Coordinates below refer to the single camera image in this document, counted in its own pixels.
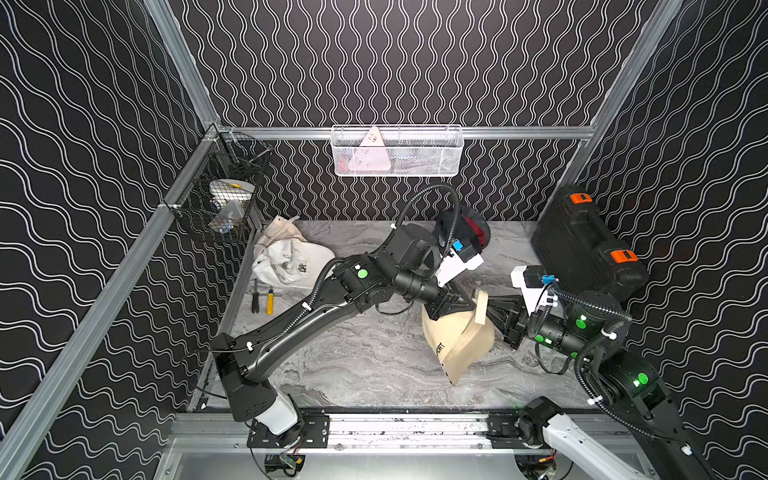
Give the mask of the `white cap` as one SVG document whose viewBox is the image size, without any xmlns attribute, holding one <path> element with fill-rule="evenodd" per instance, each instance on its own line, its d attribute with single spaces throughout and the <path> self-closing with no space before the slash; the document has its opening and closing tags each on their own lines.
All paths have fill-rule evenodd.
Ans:
<svg viewBox="0 0 768 480">
<path fill-rule="evenodd" d="M 299 239 L 271 243 L 255 258 L 253 273 L 263 284 L 312 289 L 323 267 L 335 254 L 327 247 Z"/>
</svg>

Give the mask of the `dark navy cap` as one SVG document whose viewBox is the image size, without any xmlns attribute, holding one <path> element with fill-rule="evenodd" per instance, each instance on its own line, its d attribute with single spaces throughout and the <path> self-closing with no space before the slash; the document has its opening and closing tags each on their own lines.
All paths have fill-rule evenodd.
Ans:
<svg viewBox="0 0 768 480">
<path fill-rule="evenodd" d="M 444 247 L 448 241 L 450 227 L 453 225 L 454 216 L 455 216 L 454 210 L 444 211 L 440 213 L 435 220 L 435 226 L 432 233 L 441 247 Z M 465 226 L 465 220 L 462 214 L 459 213 L 455 228 L 453 229 L 452 241 L 460 240 L 463 238 L 464 226 Z"/>
</svg>

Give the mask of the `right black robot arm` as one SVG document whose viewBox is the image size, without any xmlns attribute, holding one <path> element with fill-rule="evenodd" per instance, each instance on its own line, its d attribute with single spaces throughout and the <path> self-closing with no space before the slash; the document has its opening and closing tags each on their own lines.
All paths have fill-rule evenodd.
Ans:
<svg viewBox="0 0 768 480">
<path fill-rule="evenodd" d="M 610 294 L 573 294 L 558 283 L 535 291 L 532 307 L 520 295 L 493 296 L 487 314 L 505 341 L 523 339 L 566 357 L 595 405 L 627 428 L 657 473 L 667 479 L 711 479 L 714 474 L 685 432 L 671 390 L 624 338 L 631 316 Z"/>
</svg>

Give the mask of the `tan cap with logo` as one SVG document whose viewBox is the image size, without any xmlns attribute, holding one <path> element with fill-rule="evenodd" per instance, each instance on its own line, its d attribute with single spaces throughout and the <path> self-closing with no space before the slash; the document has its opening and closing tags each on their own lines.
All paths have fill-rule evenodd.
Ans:
<svg viewBox="0 0 768 480">
<path fill-rule="evenodd" d="M 489 295 L 479 290 L 472 311 L 451 313 L 432 320 L 425 307 L 421 310 L 425 339 L 453 386 L 457 386 L 468 367 L 487 354 L 494 344 L 495 332 L 487 319 Z"/>
</svg>

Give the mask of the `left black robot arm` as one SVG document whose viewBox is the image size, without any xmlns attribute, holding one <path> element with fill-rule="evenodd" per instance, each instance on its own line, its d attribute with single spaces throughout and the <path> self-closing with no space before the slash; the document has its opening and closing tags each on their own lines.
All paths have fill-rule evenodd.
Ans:
<svg viewBox="0 0 768 480">
<path fill-rule="evenodd" d="M 233 419 L 255 420 L 274 435 L 299 421 L 293 402 L 269 382 L 272 372 L 295 351 L 337 323 L 399 295 L 424 305 L 431 320 L 464 306 L 460 294 L 440 285 L 438 267 L 455 244 L 461 217 L 456 189 L 428 185 L 418 197 L 445 191 L 452 205 L 448 231 L 439 239 L 398 216 L 383 243 L 371 253 L 333 258 L 320 270 L 310 293 L 267 324 L 238 337 L 220 334 L 211 352 Z"/>
</svg>

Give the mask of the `cream cap with text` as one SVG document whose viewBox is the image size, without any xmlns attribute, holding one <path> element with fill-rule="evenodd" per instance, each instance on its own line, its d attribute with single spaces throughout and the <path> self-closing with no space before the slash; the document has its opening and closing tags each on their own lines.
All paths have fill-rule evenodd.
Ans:
<svg viewBox="0 0 768 480">
<path fill-rule="evenodd" d="M 295 222 L 298 219 L 299 216 L 285 218 L 277 215 L 272 220 L 272 222 L 262 231 L 258 240 L 255 242 L 255 245 L 259 247 L 268 247 L 276 241 L 286 239 L 298 239 L 300 241 L 305 241 L 306 238 L 295 225 Z"/>
</svg>

